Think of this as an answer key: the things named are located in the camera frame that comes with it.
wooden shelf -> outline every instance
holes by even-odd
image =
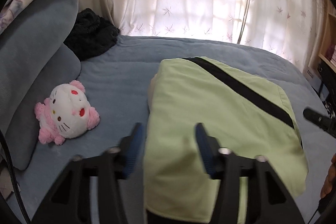
[[[332,63],[330,63],[330,61],[325,58],[323,54],[320,53],[319,57],[336,73],[336,67]]]
[[[324,34],[320,46],[319,57],[336,73],[336,66],[334,66],[325,57],[327,49],[330,45],[334,45],[336,47],[336,17],[332,14],[333,10],[333,5],[330,1],[328,1],[327,13],[325,14]]]

metal screw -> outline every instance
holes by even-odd
[[[267,158],[265,156],[263,156],[263,155],[258,155],[255,158],[259,162],[266,162],[267,161]]]
[[[83,159],[83,156],[82,155],[75,155],[73,158],[72,158],[72,161],[80,161]]]
[[[218,149],[218,152],[223,155],[229,155],[231,154],[232,150],[228,148],[221,147]]]
[[[120,148],[118,146],[110,147],[109,149],[106,150],[106,152],[109,154],[116,154],[120,152]]]

black strap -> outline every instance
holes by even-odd
[[[293,121],[286,111],[270,102],[266,98],[262,97],[249,87],[245,86],[243,83],[240,83],[238,80],[228,75],[225,71],[199,57],[184,59],[199,65],[202,69],[216,77],[239,95],[243,96],[245,99],[249,100],[251,103],[267,112],[269,115],[272,115],[273,117],[283,121],[285,124],[294,129]]]

blue gripper pad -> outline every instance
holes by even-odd
[[[209,137],[201,123],[198,123],[195,128],[195,134],[196,134],[196,141],[198,144],[198,149],[201,153],[201,157],[203,160],[204,168],[207,174],[212,178],[215,179],[216,175],[216,168],[215,168],[215,162],[216,162],[216,154],[214,153],[214,150],[218,151],[217,147],[211,148],[211,143],[209,142]]]
[[[137,123],[133,129],[131,136],[130,144],[128,146],[127,151],[125,152],[125,166],[122,170],[122,174],[125,179],[128,178],[130,174],[133,173],[135,164],[137,162],[137,156],[139,154],[139,150],[143,140],[143,125],[141,123]]]

human hand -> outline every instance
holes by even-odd
[[[328,175],[327,177],[325,178],[325,181],[324,181],[324,185],[322,187],[322,190],[321,190],[321,194],[320,194],[320,197],[321,198],[324,198],[327,194],[329,194],[333,188],[333,183],[335,181],[335,178],[336,178],[336,154],[333,156],[333,158],[331,159],[331,166],[328,170]]]

